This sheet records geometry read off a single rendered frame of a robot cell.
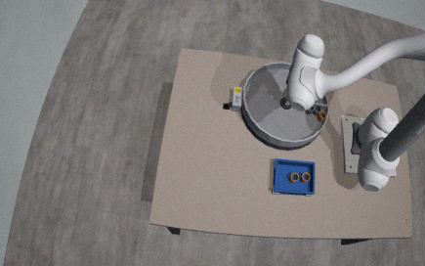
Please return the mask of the bronze bushing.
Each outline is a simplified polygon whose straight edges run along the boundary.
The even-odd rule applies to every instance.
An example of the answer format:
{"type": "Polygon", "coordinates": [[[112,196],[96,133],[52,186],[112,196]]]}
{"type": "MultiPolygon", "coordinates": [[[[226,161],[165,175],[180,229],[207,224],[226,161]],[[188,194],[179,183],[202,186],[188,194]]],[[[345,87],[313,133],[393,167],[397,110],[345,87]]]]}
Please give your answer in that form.
{"type": "Polygon", "coordinates": [[[318,115],[317,119],[318,119],[318,121],[319,121],[319,122],[323,122],[323,121],[326,119],[326,113],[325,113],[324,111],[321,111],[321,112],[319,113],[319,115],[318,115]],[[323,118],[322,118],[321,116],[322,116],[323,118]]]}
{"type": "Polygon", "coordinates": [[[296,181],[299,179],[299,175],[298,175],[297,173],[292,173],[292,174],[290,175],[290,177],[288,178],[288,181],[289,181],[291,184],[294,184],[294,183],[296,182],[296,181],[292,180],[291,176],[294,176],[294,177],[296,178],[296,181]]]}
{"type": "Polygon", "coordinates": [[[309,173],[304,173],[301,177],[300,177],[300,182],[301,183],[306,183],[310,180],[310,174],[309,173]],[[307,177],[307,180],[304,180],[303,176],[307,177]]]}

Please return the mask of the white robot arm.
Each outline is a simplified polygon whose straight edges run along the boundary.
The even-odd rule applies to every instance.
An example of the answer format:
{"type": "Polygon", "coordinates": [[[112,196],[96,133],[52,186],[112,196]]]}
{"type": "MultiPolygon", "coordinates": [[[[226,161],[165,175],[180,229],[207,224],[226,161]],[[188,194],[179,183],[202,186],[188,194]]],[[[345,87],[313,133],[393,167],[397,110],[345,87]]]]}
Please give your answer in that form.
{"type": "MultiPolygon", "coordinates": [[[[313,34],[305,35],[296,47],[286,97],[297,111],[307,111],[326,93],[353,84],[391,60],[425,61],[425,32],[387,42],[335,74],[320,71],[323,52],[323,41],[313,34]]],[[[388,183],[399,156],[425,134],[425,94],[400,122],[393,110],[379,108],[362,125],[352,126],[351,153],[360,155],[359,182],[365,190],[377,192],[388,183]]]]}

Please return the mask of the blue shallow tray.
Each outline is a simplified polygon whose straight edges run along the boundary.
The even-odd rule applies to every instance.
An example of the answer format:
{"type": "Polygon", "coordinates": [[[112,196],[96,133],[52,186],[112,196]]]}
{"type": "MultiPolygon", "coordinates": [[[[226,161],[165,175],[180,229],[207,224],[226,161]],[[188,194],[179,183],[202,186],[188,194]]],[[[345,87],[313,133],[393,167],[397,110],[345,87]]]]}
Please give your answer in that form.
{"type": "Polygon", "coordinates": [[[273,184],[272,194],[299,195],[305,197],[314,195],[315,169],[315,162],[276,158],[276,161],[274,161],[275,185],[273,184]],[[310,174],[311,179],[306,183],[301,183],[300,176],[305,172],[310,174]],[[297,173],[299,175],[299,180],[294,184],[288,181],[292,173],[297,173]]]}

